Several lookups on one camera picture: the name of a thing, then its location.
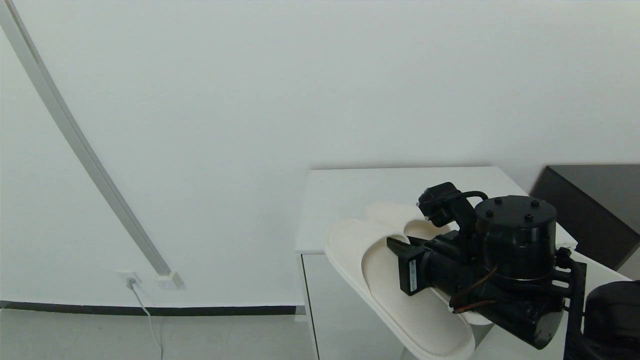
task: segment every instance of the white slipper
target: white slipper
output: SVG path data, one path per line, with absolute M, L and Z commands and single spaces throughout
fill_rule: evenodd
M 409 243 L 397 230 L 346 219 L 335 224 L 324 251 L 329 262 L 378 314 L 403 345 L 421 360 L 466 360 L 474 351 L 471 326 L 449 312 L 432 291 L 400 291 L 396 255 L 387 237 Z
M 452 229 L 450 227 L 437 228 L 425 220 L 424 215 L 417 206 L 408 204 L 396 204 L 390 201 L 378 201 L 367 207 L 367 220 L 393 227 L 400 233 L 420 239 L 433 239 L 436 235 L 444 234 Z M 449 305 L 450 296 L 436 288 L 429 288 L 438 297 Z M 472 325 L 488 325 L 489 319 L 474 312 L 467 311 L 462 316 Z

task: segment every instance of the wall outlet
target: wall outlet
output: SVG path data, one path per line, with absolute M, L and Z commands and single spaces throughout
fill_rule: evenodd
M 175 271 L 172 271 L 167 276 L 156 277 L 156 283 L 162 290 L 179 290 L 184 287 L 182 279 Z
M 116 272 L 116 274 L 118 274 L 120 280 L 122 280 L 122 282 L 124 282 L 125 285 L 127 284 L 128 278 L 135 279 L 136 284 L 138 285 L 142 284 L 142 281 L 140 280 L 140 278 L 133 271 L 118 271 Z

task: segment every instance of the floor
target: floor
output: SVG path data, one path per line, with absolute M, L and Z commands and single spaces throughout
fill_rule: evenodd
M 164 360 L 312 360 L 306 322 L 285 316 L 154 317 Z M 0 311 L 2 360 L 158 360 L 146 316 Z

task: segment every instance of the white cable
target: white cable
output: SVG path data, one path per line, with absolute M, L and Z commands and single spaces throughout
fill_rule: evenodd
M 149 313 L 149 311 L 147 311 L 147 308 L 142 304 L 142 301 L 140 300 L 140 297 L 138 296 L 136 289 L 133 288 L 133 284 L 135 283 L 136 283 L 135 279 L 132 279 L 132 278 L 127 279 L 127 287 L 131 289 L 131 291 L 133 291 L 133 295 L 135 295 L 136 299 L 138 299 L 138 303 L 140 304 L 140 307 L 142 307 L 142 310 L 144 310 L 144 312 L 147 313 L 147 316 L 149 317 L 149 327 L 151 328 L 151 333 L 154 335 L 154 338 L 156 339 L 156 343 L 158 343 L 158 347 L 160 348 L 160 360 L 163 360 L 164 350 L 162 348 L 162 343 L 160 342 L 160 340 L 158 340 L 158 337 L 156 336 L 156 332 L 154 331 L 154 326 L 151 324 L 151 314 Z

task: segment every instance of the cabinet top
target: cabinet top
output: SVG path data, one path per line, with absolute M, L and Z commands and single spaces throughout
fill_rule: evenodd
M 323 254 L 326 234 L 338 220 L 363 220 L 365 208 L 379 200 L 415 204 L 426 188 L 446 181 L 463 192 L 480 190 L 489 197 L 526 195 L 497 167 L 312 170 L 307 179 L 296 252 Z M 473 205 L 479 202 L 469 200 Z
M 640 234 L 640 165 L 552 165 L 549 169 Z

